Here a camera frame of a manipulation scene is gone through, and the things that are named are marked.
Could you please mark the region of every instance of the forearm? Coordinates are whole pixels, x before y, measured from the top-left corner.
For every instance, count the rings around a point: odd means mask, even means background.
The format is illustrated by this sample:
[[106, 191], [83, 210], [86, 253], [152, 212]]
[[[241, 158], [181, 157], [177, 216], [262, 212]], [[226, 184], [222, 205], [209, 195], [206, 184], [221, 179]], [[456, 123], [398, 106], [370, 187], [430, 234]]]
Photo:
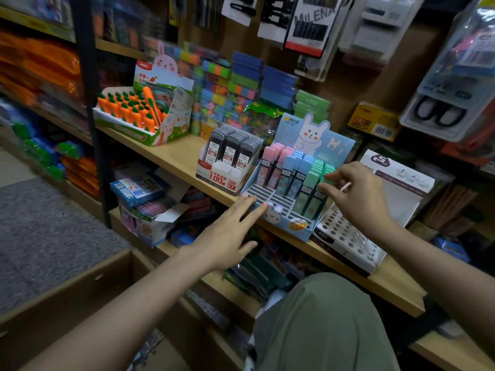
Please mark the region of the forearm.
[[25, 370], [122, 370], [165, 313], [209, 272], [204, 255], [180, 249], [155, 271], [62, 337]]
[[495, 359], [495, 279], [393, 225], [375, 242]]

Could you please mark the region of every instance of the gray floor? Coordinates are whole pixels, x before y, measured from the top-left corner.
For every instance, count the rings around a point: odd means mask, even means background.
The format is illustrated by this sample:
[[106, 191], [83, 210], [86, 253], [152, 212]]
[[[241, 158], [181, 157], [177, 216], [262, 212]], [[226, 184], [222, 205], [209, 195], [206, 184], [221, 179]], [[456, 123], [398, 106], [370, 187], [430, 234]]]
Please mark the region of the gray floor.
[[0, 314], [130, 248], [1, 149], [0, 168]]

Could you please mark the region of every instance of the leg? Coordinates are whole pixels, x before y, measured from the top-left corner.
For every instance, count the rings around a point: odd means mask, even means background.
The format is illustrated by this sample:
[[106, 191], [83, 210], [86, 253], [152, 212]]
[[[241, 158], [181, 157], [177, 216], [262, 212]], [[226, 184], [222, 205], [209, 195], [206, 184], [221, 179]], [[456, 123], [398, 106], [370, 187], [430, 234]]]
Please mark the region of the leg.
[[336, 274], [297, 284], [254, 324], [257, 370], [398, 371], [369, 296]]

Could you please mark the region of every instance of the scissors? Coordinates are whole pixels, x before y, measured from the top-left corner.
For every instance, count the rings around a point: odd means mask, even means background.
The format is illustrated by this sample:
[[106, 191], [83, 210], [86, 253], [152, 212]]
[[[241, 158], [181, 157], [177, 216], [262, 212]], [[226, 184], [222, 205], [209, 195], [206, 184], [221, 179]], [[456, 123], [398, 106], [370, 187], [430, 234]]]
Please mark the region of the scissors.
[[[432, 100], [434, 101], [434, 104], [430, 110], [430, 112], [426, 115], [421, 115], [420, 114], [420, 108], [423, 105], [423, 103], [427, 100]], [[442, 122], [442, 118], [445, 116], [447, 111], [450, 109], [455, 109], [458, 111], [457, 117], [448, 123]], [[423, 96], [416, 104], [414, 107], [414, 117], [416, 117], [418, 120], [421, 121], [428, 121], [431, 119], [434, 119], [434, 122], [438, 126], [442, 126], [443, 128], [450, 128], [452, 126], [457, 125], [459, 122], [462, 121], [464, 116], [466, 115], [466, 110], [460, 107], [456, 107], [455, 105], [445, 103], [444, 101], [433, 99], [430, 96]]]

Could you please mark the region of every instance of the shelf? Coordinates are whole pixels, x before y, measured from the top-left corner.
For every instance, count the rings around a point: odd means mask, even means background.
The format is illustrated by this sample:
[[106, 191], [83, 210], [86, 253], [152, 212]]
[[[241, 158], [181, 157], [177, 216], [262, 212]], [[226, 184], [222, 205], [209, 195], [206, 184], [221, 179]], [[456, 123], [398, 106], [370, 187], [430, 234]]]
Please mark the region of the shelf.
[[121, 56], [135, 58], [136, 60], [147, 61], [147, 56], [144, 52], [138, 51], [137, 49], [128, 48], [123, 45], [111, 43], [102, 39], [96, 39], [96, 49], [119, 54]]
[[76, 42], [76, 35], [73, 29], [61, 26], [55, 22], [42, 21], [15, 10], [0, 6], [0, 18], [21, 24], [30, 29], [47, 33], [53, 37]]
[[37, 175], [41, 176], [52, 186], [57, 187], [64, 195], [72, 199], [84, 210], [89, 212], [95, 218], [104, 223], [103, 219], [103, 207], [101, 202], [94, 199], [90, 195], [86, 194], [82, 190], [78, 189], [68, 180], [55, 180], [53, 177], [47, 175], [45, 168], [43, 168], [36, 161], [27, 157], [24, 152], [18, 147], [15, 142], [12, 141], [12, 137], [8, 136], [5, 132], [6, 126], [0, 127], [0, 143], [5, 151], [10, 153], [16, 159], [22, 161]]
[[[112, 230], [115, 233], [157, 264], [163, 263], [178, 251], [168, 241], [154, 248], [146, 245], [122, 224], [118, 208], [110, 211], [110, 221]], [[205, 299], [227, 318], [231, 319], [244, 331], [247, 333], [252, 332], [254, 318], [260, 307], [259, 302], [225, 280], [221, 271], [214, 271], [207, 274], [191, 290], [202, 299]]]
[[[195, 176], [200, 149], [205, 143], [201, 138], [187, 136], [162, 146], [146, 147], [114, 130], [99, 125], [96, 127], [219, 202], [231, 206], [237, 200], [237, 197], [213, 187]], [[291, 243], [408, 314], [417, 317], [424, 312], [424, 290], [390, 256], [387, 256], [380, 268], [366, 279], [313, 241], [303, 242], [262, 219], [258, 223], [277, 237]]]
[[[145, 245], [121, 223], [118, 208], [110, 211], [110, 218], [114, 232], [157, 264], [163, 263], [178, 250], [169, 242], [164, 242], [156, 248]], [[252, 332], [254, 318], [260, 307], [255, 299], [222, 279], [220, 272], [208, 274], [201, 280], [201, 284], [208, 289], [207, 292], [199, 291], [198, 284], [192, 290], [247, 333]], [[469, 337], [449, 340], [431, 332], [412, 344], [411, 349], [446, 371], [495, 370], [495, 364]]]
[[75, 136], [76, 138], [82, 140], [85, 143], [88, 143], [90, 146], [93, 145], [93, 141], [91, 140], [91, 137], [89, 135], [84, 134], [83, 132], [79, 131], [77, 128], [75, 128], [71, 124], [67, 124], [66, 122], [62, 121], [60, 118], [53, 115], [52, 113], [44, 110], [43, 108], [39, 108], [39, 107], [35, 107], [35, 106], [27, 106], [27, 105], [23, 104], [22, 101], [15, 94], [8, 91], [5, 87], [0, 86], [0, 92], [3, 93], [8, 98], [19, 103], [23, 107], [31, 109], [38, 116], [43, 117], [44, 119], [50, 121], [52, 124], [56, 124], [59, 128], [64, 129], [69, 134]]

